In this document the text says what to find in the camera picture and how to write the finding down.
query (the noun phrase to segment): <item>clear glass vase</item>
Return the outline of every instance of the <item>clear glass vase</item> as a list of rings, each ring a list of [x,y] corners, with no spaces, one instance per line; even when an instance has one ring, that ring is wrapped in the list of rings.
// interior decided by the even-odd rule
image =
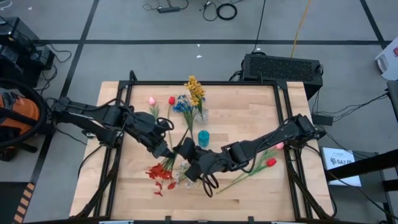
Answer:
[[[201,113],[198,108],[195,108],[195,117],[193,118],[198,124],[207,124],[209,119],[209,110],[206,108],[201,109]]]

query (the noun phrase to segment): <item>yellow cable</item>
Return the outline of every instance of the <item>yellow cable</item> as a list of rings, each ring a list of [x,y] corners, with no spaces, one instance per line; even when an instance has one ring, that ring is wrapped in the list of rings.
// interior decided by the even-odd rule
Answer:
[[[310,4],[311,4],[311,0],[308,0],[307,6],[305,7],[305,11],[304,11],[303,17],[301,18],[300,24],[298,25],[298,29],[297,29],[297,32],[296,32],[296,37],[294,38],[293,50],[292,50],[292,54],[290,55],[291,58],[293,57],[294,49],[296,48],[297,37],[299,36],[299,31],[301,29],[301,26],[304,23],[305,16],[307,16],[307,12],[308,12],[308,8],[309,8]]]

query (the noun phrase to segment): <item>blue flower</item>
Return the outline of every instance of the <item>blue flower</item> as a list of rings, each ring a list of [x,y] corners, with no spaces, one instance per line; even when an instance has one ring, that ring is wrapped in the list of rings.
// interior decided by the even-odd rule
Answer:
[[[191,110],[192,110],[192,107],[191,107],[189,100],[187,99],[187,96],[185,96],[185,95],[178,96],[177,104],[175,106],[173,106],[173,111],[178,112],[178,113],[183,113],[183,112],[191,111]]]

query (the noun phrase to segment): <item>table frame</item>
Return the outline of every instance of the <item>table frame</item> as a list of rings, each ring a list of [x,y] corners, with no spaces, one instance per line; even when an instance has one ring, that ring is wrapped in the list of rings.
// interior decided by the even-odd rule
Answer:
[[[183,85],[185,82],[184,81],[138,81],[134,72],[130,71],[130,79],[128,81],[119,81],[118,85],[118,93],[116,98],[121,100],[122,93],[126,89],[127,94],[126,94],[126,99],[125,102],[126,104],[130,104],[130,99],[131,99],[131,93],[132,93],[132,88],[134,85]],[[241,85],[254,85],[254,86],[259,86],[259,85],[264,85],[264,86],[272,86],[274,90],[274,95],[275,95],[275,104],[276,104],[276,109],[277,109],[277,114],[278,114],[278,120],[279,123],[282,124],[284,120],[284,115],[282,111],[282,104],[280,102],[280,95],[279,95],[279,89],[282,89],[283,94],[284,94],[284,100],[285,100],[285,106],[287,110],[287,116],[291,117],[292,116],[292,107],[290,104],[290,98],[289,98],[289,93],[287,89],[287,85],[280,83],[280,82],[275,82],[275,81],[261,81],[261,82],[201,82],[203,86],[206,85],[232,85],[232,86],[241,86]],[[119,169],[119,161],[120,161],[120,155],[121,155],[121,150],[122,150],[122,144],[120,144],[119,147],[116,148],[116,155],[114,157],[114,162],[111,170],[107,173],[107,170],[109,168],[109,163],[111,162],[111,150],[110,148],[106,149],[106,154],[104,157],[104,162],[103,162],[103,167],[102,167],[102,172],[101,172],[101,178],[99,182],[99,187],[96,193],[94,194],[93,198],[90,200],[91,203],[93,203],[93,206],[91,208],[86,208],[83,209],[79,215],[73,217],[72,219],[69,220],[57,220],[57,221],[52,221],[52,223],[98,223],[98,221],[106,221],[106,220],[111,220],[111,214],[112,214],[112,207],[113,207],[113,201],[114,201],[114,193],[116,190],[116,181],[118,177],[118,169]],[[298,177],[301,181],[301,184],[306,188],[306,181],[305,181],[305,174],[303,171],[303,164],[302,160],[300,157],[300,154],[298,151],[295,151],[295,162],[297,166],[297,173]],[[286,160],[286,168],[289,169],[289,166],[291,166],[291,156],[289,153],[289,150],[284,150],[284,156]],[[293,206],[293,211],[294,211],[294,217],[296,222],[302,222],[306,221],[307,223],[336,223],[335,221],[331,220],[319,220],[319,219],[313,219],[312,216],[312,209],[311,205],[308,202],[307,198],[305,197],[305,194],[303,194],[303,203],[305,206],[305,213],[306,213],[306,218],[302,218],[300,215],[300,207],[299,207],[299,201],[297,198],[297,191],[295,187],[295,182],[294,179],[291,178],[291,176],[288,175],[288,180],[289,180],[289,187],[290,187],[290,195],[292,198],[292,206]],[[106,211],[105,211],[105,216],[100,216],[100,210],[102,206],[102,198],[103,198],[103,192],[107,188],[107,186],[110,184],[109,187],[109,197],[106,202]],[[92,217],[88,217],[90,212],[92,211],[94,207],[94,213]],[[134,223],[192,223],[193,220],[189,221],[172,221],[172,217],[166,216],[165,220],[135,220]],[[248,217],[248,221],[246,222],[217,222],[217,223],[271,223],[269,221],[266,222],[254,222],[254,217]]]

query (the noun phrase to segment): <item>white paper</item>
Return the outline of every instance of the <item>white paper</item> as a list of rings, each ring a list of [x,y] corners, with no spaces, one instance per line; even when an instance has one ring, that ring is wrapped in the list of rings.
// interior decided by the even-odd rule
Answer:
[[[323,148],[323,160],[325,162],[325,168],[327,170],[355,162],[352,151],[346,151],[344,149],[333,149],[328,147]],[[342,181],[352,186],[361,186],[361,180],[359,179],[359,176],[347,177],[342,179]],[[339,180],[330,181],[329,184],[345,186],[345,184],[343,184]]]

